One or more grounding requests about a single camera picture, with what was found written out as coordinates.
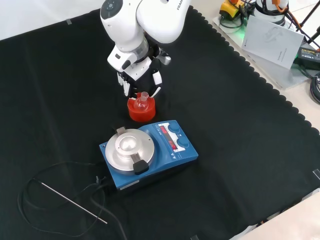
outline logo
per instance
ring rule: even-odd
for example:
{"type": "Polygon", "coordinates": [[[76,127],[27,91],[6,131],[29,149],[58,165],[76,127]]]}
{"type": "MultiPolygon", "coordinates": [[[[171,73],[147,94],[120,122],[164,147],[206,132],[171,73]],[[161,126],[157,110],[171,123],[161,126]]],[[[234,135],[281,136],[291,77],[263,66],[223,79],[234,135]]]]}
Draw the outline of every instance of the logo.
{"type": "Polygon", "coordinates": [[[181,7],[181,4],[184,0],[180,0],[178,7],[176,8],[177,10],[179,10],[179,8],[181,7]]]}

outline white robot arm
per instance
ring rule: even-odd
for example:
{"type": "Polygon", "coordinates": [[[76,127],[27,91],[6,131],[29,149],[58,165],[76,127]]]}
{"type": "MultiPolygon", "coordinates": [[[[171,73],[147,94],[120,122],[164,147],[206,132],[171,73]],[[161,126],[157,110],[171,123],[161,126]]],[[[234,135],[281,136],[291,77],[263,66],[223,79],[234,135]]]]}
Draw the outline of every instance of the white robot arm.
{"type": "MultiPolygon", "coordinates": [[[[144,31],[159,43],[175,41],[182,32],[191,0],[106,0],[100,10],[103,26],[115,46],[108,57],[117,70],[124,94],[131,96],[130,88],[148,74],[154,58],[165,65],[170,57],[156,44],[147,41],[144,31]]],[[[154,85],[161,88],[161,75],[152,72],[154,85]]]]}
{"type": "MultiPolygon", "coordinates": [[[[271,15],[268,12],[265,12],[266,9],[263,8],[263,1],[265,1],[265,7],[269,12],[278,12],[276,5],[273,0],[257,0],[254,15],[257,18],[272,22],[278,25],[284,25],[286,23],[285,15],[278,12],[278,14],[271,15]]],[[[285,9],[289,4],[289,0],[279,0],[279,7],[285,9]]]]}

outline black cloth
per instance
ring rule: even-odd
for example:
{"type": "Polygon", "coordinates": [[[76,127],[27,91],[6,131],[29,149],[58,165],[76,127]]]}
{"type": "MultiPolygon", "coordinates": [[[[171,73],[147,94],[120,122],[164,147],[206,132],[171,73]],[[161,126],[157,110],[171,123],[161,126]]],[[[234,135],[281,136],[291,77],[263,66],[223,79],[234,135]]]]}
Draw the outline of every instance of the black cloth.
{"type": "MultiPolygon", "coordinates": [[[[103,161],[99,144],[114,125],[138,128],[107,57],[114,47],[99,11],[0,42],[0,237],[69,239],[30,228],[17,194],[37,171],[57,162],[103,161]]],[[[195,164],[130,194],[107,196],[129,240],[227,240],[319,186],[319,132],[286,98],[190,8],[179,39],[163,45],[171,56],[160,68],[162,97],[153,122],[177,120],[197,150],[195,164]]],[[[60,167],[39,178],[68,197],[101,167],[60,167]]],[[[62,201],[34,185],[39,205],[62,201]]],[[[97,213],[87,197],[77,200],[97,213]]],[[[35,225],[79,233],[93,221],[67,205],[51,212],[26,207],[35,225]]],[[[98,222],[81,239],[121,239],[98,222]]]]}

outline red led display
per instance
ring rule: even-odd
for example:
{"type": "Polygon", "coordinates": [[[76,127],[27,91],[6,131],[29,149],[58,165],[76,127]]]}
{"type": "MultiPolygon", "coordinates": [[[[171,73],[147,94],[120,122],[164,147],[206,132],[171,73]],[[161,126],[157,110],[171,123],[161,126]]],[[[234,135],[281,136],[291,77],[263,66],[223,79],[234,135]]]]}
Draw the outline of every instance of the red led display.
{"type": "Polygon", "coordinates": [[[166,128],[164,126],[160,126],[161,131],[163,132],[163,135],[165,136],[165,138],[167,139],[168,143],[170,144],[171,148],[173,150],[177,150],[177,146],[175,145],[174,141],[172,140],[172,138],[170,137],[168,131],[166,130],[166,128]]]}
{"type": "Polygon", "coordinates": [[[161,131],[162,131],[164,134],[167,134],[167,133],[168,133],[164,126],[161,126],[160,128],[161,128],[161,131]]]}

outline black cable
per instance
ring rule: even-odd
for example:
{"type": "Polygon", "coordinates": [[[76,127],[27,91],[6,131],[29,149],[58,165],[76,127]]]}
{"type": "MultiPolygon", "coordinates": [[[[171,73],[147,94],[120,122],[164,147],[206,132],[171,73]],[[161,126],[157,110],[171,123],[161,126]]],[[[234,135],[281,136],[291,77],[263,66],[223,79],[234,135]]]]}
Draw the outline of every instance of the black cable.
{"type": "Polygon", "coordinates": [[[315,76],[312,76],[310,73],[307,72],[304,66],[299,65],[300,72],[311,80],[310,83],[310,93],[313,99],[320,104],[320,72],[317,73],[315,76]]]}
{"type": "Polygon", "coordinates": [[[310,39],[318,48],[320,48],[320,45],[318,45],[310,36],[308,36],[303,30],[302,30],[302,28],[298,25],[298,23],[296,23],[295,21],[294,21],[294,19],[293,19],[293,14],[290,12],[290,11],[288,11],[286,14],[285,14],[285,16],[295,25],[295,27],[297,28],[297,29],[299,29],[299,31],[303,34],[303,35],[305,35],[308,39],[310,39]]]}
{"type": "Polygon", "coordinates": [[[243,21],[242,16],[240,16],[241,24],[238,25],[238,26],[227,26],[227,25],[224,25],[224,24],[222,23],[222,20],[224,20],[224,19],[225,19],[225,17],[224,17],[224,16],[221,16],[221,17],[220,17],[220,20],[219,20],[219,24],[220,24],[222,27],[227,28],[227,29],[238,29],[238,28],[241,28],[242,25],[244,24],[244,21],[243,21]]]}
{"type": "Polygon", "coordinates": [[[286,10],[284,12],[279,12],[278,10],[268,10],[267,7],[267,1],[266,0],[261,0],[262,3],[262,11],[264,14],[266,15],[270,15],[270,16],[280,16],[280,15],[284,15],[289,11],[289,5],[286,7],[286,10]]]}
{"type": "MultiPolygon", "coordinates": [[[[36,177],[38,175],[40,175],[41,173],[44,173],[54,167],[57,167],[57,166],[60,166],[60,165],[67,165],[67,164],[71,164],[71,165],[82,165],[82,166],[89,166],[89,167],[94,167],[94,166],[98,166],[100,164],[104,164],[105,162],[98,162],[98,163],[86,163],[86,162],[76,162],[76,161],[62,161],[62,162],[58,162],[58,163],[55,163],[55,164],[52,164],[42,170],[40,170],[38,173],[36,173],[36,175],[34,175],[33,177],[36,177]]],[[[57,208],[60,208],[62,206],[64,206],[65,204],[69,203],[69,201],[64,201],[63,203],[57,205],[57,206],[54,206],[54,207],[39,207],[37,205],[35,205],[34,203],[32,203],[30,201],[30,197],[28,195],[28,189],[29,189],[29,184],[27,184],[26,188],[25,188],[25,194],[24,194],[24,201],[31,207],[33,207],[34,209],[36,210],[39,210],[39,211],[51,211],[51,210],[55,210],[57,208]]],[[[74,197],[71,198],[71,200],[74,200],[76,199],[79,195],[81,195],[85,190],[87,190],[88,188],[90,188],[91,186],[94,186],[96,185],[96,183],[92,183],[88,186],[86,186],[83,190],[81,190],[79,193],[77,193],[74,197]]]]}
{"type": "Polygon", "coordinates": [[[229,0],[229,3],[230,3],[232,6],[234,6],[236,9],[239,10],[239,7],[237,7],[237,5],[236,5],[235,3],[231,2],[231,0],[229,0]]]}
{"type": "MultiPolygon", "coordinates": [[[[59,166],[59,165],[62,165],[62,164],[73,164],[73,165],[83,165],[83,166],[97,166],[99,164],[101,164],[101,162],[99,163],[82,163],[82,162],[75,162],[75,161],[64,161],[64,162],[58,162],[58,163],[55,163],[47,168],[44,168],[42,170],[40,170],[39,172],[37,172],[33,177],[31,177],[28,181],[26,181],[21,189],[21,191],[18,193],[18,196],[17,196],[17,207],[18,207],[18,211],[19,213],[21,214],[23,220],[29,225],[31,226],[33,229],[37,230],[37,231],[40,231],[40,232],[43,232],[43,233],[50,233],[50,234],[57,234],[57,235],[63,235],[63,236],[67,236],[67,237],[71,237],[71,238],[78,238],[78,237],[81,237],[83,235],[85,235],[93,226],[94,224],[97,222],[98,218],[100,217],[101,213],[102,213],[102,209],[100,209],[100,212],[99,214],[97,215],[97,218],[95,219],[95,221],[82,233],[78,234],[78,235],[70,235],[70,234],[66,234],[66,233],[63,233],[63,232],[58,232],[58,231],[49,231],[49,230],[44,230],[44,229],[40,229],[36,226],[34,226],[28,219],[25,211],[24,211],[24,192],[25,190],[28,188],[29,184],[32,182],[32,181],[36,181],[36,176],[40,175],[41,173],[44,173],[46,171],[48,171],[49,169],[52,169],[56,166],[59,166]]],[[[97,182],[97,183],[94,183],[94,184],[90,184],[89,186],[92,186],[92,185],[96,185],[97,188],[99,188],[98,186],[100,185],[100,182],[97,182]]],[[[103,194],[102,196],[102,205],[105,204],[105,195],[103,194]]]]}
{"type": "Polygon", "coordinates": [[[251,1],[252,0],[249,0],[247,4],[244,6],[245,12],[248,16],[250,16],[256,8],[256,1],[255,2],[251,2],[251,1]]]}
{"type": "Polygon", "coordinates": [[[245,4],[255,4],[255,2],[251,2],[252,0],[246,1],[246,0],[241,0],[245,4]]]}
{"type": "Polygon", "coordinates": [[[119,226],[119,229],[120,229],[120,231],[121,231],[121,235],[122,235],[123,240],[128,240],[128,238],[127,238],[127,236],[126,236],[126,233],[125,233],[125,230],[124,230],[121,222],[119,221],[119,219],[118,219],[111,211],[109,211],[109,210],[106,209],[103,205],[100,205],[98,202],[96,202],[96,201],[94,200],[94,195],[95,195],[99,190],[102,190],[103,195],[105,194],[103,188],[107,187],[108,185],[109,185],[109,183],[106,183],[106,184],[103,184],[103,185],[99,186],[99,187],[92,193],[91,198],[90,198],[90,199],[91,199],[91,202],[92,202],[96,207],[100,208],[101,211],[104,211],[105,213],[109,214],[110,216],[112,216],[112,217],[116,220],[116,222],[117,222],[117,224],[118,224],[118,226],[119,226]]]}
{"type": "Polygon", "coordinates": [[[244,18],[248,18],[248,13],[246,12],[246,4],[244,4],[244,7],[239,6],[240,16],[244,18]]]}
{"type": "Polygon", "coordinates": [[[315,41],[319,36],[320,36],[320,26],[319,26],[319,28],[316,30],[316,33],[311,36],[311,39],[315,41]]]}
{"type": "Polygon", "coordinates": [[[311,17],[312,14],[317,10],[317,8],[320,6],[320,0],[315,4],[314,8],[309,12],[309,14],[305,17],[305,19],[300,24],[301,27],[305,25],[305,23],[308,21],[308,19],[311,17]]]}

